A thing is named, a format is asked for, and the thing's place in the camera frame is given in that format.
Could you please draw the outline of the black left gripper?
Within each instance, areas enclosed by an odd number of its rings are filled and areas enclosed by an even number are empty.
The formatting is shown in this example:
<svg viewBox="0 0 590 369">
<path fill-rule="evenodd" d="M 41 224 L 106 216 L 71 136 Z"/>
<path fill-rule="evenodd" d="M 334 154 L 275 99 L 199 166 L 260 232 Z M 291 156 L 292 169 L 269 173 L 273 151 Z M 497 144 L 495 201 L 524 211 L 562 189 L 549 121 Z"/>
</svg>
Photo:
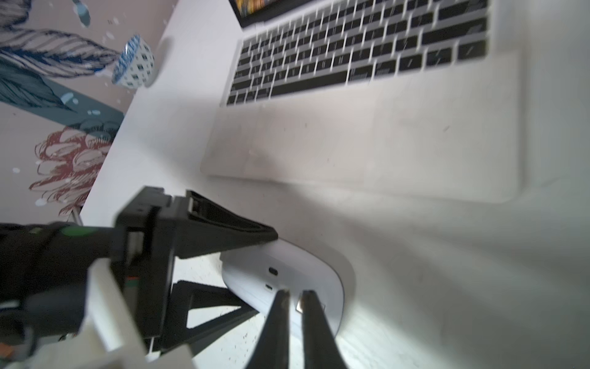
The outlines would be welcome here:
<svg viewBox="0 0 590 369">
<path fill-rule="evenodd" d="M 198 355 L 258 315 L 227 288 L 179 281 L 171 291 L 175 255 L 196 258 L 276 240 L 274 228 L 197 192 L 141 189 L 115 220 L 113 249 L 121 255 L 112 265 L 140 339 L 163 354 L 185 345 Z"/>
</svg>

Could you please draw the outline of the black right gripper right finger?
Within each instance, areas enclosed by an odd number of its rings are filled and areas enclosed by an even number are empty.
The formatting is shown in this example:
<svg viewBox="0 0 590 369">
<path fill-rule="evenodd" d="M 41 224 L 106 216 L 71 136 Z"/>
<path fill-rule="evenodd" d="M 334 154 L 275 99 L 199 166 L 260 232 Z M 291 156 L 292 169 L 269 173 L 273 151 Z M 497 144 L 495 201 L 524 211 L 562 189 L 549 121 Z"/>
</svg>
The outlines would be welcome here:
<svg viewBox="0 0 590 369">
<path fill-rule="evenodd" d="M 347 368 L 330 330 L 324 309 L 315 291 L 302 293 L 302 332 L 304 341 L 304 367 Z"/>
</svg>

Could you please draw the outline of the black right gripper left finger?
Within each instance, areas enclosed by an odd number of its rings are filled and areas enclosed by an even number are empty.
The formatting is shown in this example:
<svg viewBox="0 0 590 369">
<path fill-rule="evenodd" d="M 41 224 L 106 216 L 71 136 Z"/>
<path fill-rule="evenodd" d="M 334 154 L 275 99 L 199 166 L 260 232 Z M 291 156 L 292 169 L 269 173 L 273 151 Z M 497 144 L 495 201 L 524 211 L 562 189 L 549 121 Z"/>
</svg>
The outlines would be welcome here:
<svg viewBox="0 0 590 369">
<path fill-rule="evenodd" d="M 273 304 L 247 364 L 251 368 L 289 368 L 290 292 L 280 290 Z"/>
</svg>

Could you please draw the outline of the white wireless mouse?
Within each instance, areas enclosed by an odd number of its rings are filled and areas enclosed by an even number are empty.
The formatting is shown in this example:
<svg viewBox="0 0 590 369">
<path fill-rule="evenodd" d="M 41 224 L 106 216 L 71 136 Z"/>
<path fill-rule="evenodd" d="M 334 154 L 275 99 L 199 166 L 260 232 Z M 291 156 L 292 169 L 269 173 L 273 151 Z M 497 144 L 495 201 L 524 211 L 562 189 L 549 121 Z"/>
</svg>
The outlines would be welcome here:
<svg viewBox="0 0 590 369">
<path fill-rule="evenodd" d="M 283 239 L 222 252 L 222 279 L 227 288 L 262 315 L 268 315 L 275 295 L 290 292 L 290 332 L 302 335 L 302 314 L 296 305 L 305 290 L 325 304 L 330 330 L 336 336 L 344 313 L 344 286 L 329 264 Z"/>
</svg>

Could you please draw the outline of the silver laptop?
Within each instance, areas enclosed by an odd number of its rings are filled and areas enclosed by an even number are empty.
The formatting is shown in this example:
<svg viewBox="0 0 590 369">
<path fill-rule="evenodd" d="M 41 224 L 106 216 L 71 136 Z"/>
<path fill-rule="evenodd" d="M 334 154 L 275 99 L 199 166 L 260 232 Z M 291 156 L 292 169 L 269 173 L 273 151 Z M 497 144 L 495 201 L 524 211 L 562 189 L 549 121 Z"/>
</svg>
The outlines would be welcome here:
<svg viewBox="0 0 590 369">
<path fill-rule="evenodd" d="M 327 2 L 242 41 L 201 171 L 501 203 L 522 188 L 517 1 Z"/>
</svg>

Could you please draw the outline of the silver USB mouse receiver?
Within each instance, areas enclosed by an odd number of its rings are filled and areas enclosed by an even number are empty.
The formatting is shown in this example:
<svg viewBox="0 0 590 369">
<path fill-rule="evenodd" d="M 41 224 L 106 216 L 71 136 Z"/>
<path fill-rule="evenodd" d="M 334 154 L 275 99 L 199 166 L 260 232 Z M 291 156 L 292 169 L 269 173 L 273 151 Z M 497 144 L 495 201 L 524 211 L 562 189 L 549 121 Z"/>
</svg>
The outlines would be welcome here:
<svg viewBox="0 0 590 369">
<path fill-rule="evenodd" d="M 325 311 L 325 304 L 321 303 L 321 307 L 322 309 Z M 296 311 L 300 314 L 304 313 L 304 304 L 303 304 L 303 299 L 299 299 L 296 305 Z"/>
</svg>

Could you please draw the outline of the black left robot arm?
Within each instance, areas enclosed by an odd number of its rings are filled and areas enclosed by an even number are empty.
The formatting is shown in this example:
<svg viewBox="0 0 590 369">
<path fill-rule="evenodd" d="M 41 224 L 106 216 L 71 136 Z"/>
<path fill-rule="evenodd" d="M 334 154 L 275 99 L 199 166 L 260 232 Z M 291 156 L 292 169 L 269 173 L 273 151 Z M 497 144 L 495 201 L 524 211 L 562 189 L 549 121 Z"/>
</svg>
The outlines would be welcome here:
<svg viewBox="0 0 590 369">
<path fill-rule="evenodd" d="M 270 226 L 243 218 L 189 191 L 145 187 L 111 228 L 72 223 L 1 227 L 1 340 L 34 347 L 39 338 L 80 329 L 89 268 L 104 258 L 143 341 L 164 353 L 194 354 L 256 315 L 233 292 L 173 282 L 176 259 L 276 241 Z"/>
</svg>

